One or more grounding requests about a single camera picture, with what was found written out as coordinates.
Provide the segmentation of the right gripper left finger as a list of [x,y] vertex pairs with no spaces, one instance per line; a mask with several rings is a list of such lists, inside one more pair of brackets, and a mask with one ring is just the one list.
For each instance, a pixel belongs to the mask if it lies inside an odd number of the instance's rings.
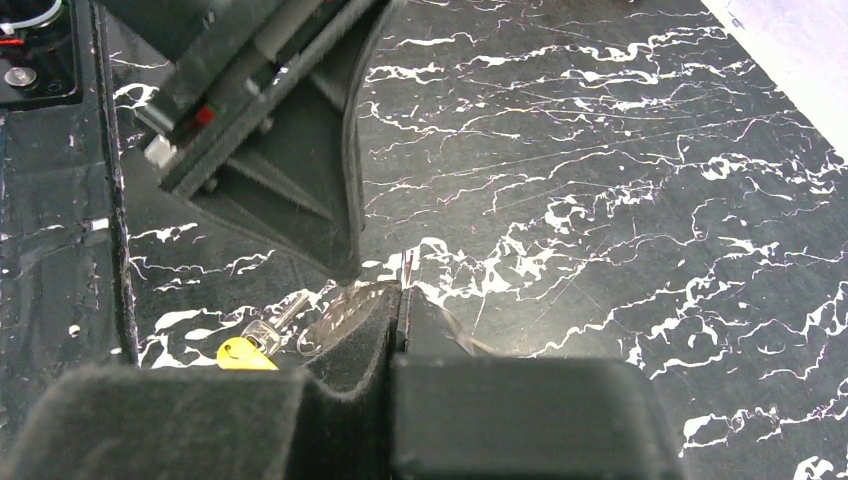
[[385,479],[396,311],[277,371],[86,367],[29,414],[5,479]]

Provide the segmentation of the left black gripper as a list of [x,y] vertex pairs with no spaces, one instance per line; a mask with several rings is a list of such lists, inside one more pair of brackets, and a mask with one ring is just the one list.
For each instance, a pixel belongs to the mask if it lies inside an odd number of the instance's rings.
[[167,59],[137,118],[160,187],[336,282],[361,273],[356,104],[400,1],[108,1]]

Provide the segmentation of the white keyring holder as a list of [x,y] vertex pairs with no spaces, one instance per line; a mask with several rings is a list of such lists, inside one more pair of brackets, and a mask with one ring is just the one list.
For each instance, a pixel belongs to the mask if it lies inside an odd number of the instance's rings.
[[421,288],[413,285],[415,253],[402,252],[401,268],[394,280],[381,280],[351,285],[334,299],[321,319],[312,323],[298,337],[297,350],[306,357],[316,357],[376,315],[377,307],[386,301],[396,311],[388,314],[393,322],[395,349],[399,352],[448,356],[466,353],[470,356],[493,355],[495,349],[465,333],[460,322],[447,309],[430,301]]

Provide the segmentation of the yellow tagged key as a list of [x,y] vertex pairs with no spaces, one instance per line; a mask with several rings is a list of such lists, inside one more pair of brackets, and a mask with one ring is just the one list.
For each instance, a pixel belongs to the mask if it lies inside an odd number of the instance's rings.
[[299,294],[281,314],[269,320],[252,321],[239,336],[225,340],[216,351],[215,363],[222,370],[273,371],[279,367],[271,357],[283,345],[287,325],[309,301]]

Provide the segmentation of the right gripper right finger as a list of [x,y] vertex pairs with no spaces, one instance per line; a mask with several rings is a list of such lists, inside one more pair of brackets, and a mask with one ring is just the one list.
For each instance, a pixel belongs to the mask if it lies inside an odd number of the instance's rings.
[[488,353],[417,288],[399,308],[397,479],[682,479],[660,402],[609,358]]

